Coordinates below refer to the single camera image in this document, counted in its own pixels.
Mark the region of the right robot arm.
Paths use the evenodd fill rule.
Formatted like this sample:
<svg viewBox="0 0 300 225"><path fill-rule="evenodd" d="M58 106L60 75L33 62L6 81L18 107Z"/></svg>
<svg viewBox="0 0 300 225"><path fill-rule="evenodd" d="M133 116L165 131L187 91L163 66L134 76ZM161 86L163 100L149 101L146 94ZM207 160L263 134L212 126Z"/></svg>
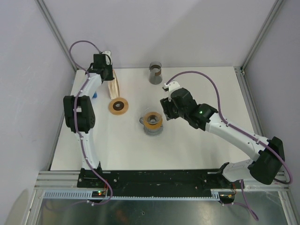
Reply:
<svg viewBox="0 0 300 225"><path fill-rule="evenodd" d="M182 118L188 124L221 137L249 156L248 160L237 163L224 163L216 176L221 188L229 187L234 181L255 179L270 185L284 161L282 141L273 137L268 139L236 127L208 104L197 104L185 88L173 91L169 97L160 100L167 120Z"/></svg>

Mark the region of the orange coffee filter pack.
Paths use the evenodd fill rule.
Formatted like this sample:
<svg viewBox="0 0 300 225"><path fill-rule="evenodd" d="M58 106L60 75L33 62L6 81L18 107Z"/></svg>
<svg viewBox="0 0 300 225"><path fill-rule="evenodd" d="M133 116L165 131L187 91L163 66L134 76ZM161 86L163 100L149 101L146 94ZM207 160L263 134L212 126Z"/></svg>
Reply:
<svg viewBox="0 0 300 225"><path fill-rule="evenodd" d="M108 81L108 89L111 99L116 99L120 97L120 88L115 70L112 70L113 80Z"/></svg>

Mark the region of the glass coffee server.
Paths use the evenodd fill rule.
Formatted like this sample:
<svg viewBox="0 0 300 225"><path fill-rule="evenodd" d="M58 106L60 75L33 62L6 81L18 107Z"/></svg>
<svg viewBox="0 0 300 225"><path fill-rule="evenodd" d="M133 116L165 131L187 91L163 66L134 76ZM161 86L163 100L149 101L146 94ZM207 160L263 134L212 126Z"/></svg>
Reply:
<svg viewBox="0 0 300 225"><path fill-rule="evenodd" d="M145 134L147 134L149 136L157 136L157 135L160 135L162 133L162 131L163 131L162 121L163 120L161 120L158 124L154 124L155 126L160 125L159 127L155 128L155 129L152 129L152 128L146 127L146 125L151 125L151 124L148 124L147 122L144 122L143 117L141 117L139 119L139 122L143 125L143 130L144 130Z"/></svg>

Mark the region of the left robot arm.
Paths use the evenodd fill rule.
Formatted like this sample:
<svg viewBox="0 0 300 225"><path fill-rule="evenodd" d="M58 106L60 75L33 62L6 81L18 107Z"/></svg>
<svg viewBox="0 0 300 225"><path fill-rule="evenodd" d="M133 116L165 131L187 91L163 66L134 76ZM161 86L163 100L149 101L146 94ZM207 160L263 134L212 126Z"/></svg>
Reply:
<svg viewBox="0 0 300 225"><path fill-rule="evenodd" d="M110 51L93 55L93 63L85 73L85 80L78 91L63 98L65 123L73 132L82 152L82 168L96 170L100 167L93 140L96 123L92 98L104 81L112 81L113 63Z"/></svg>

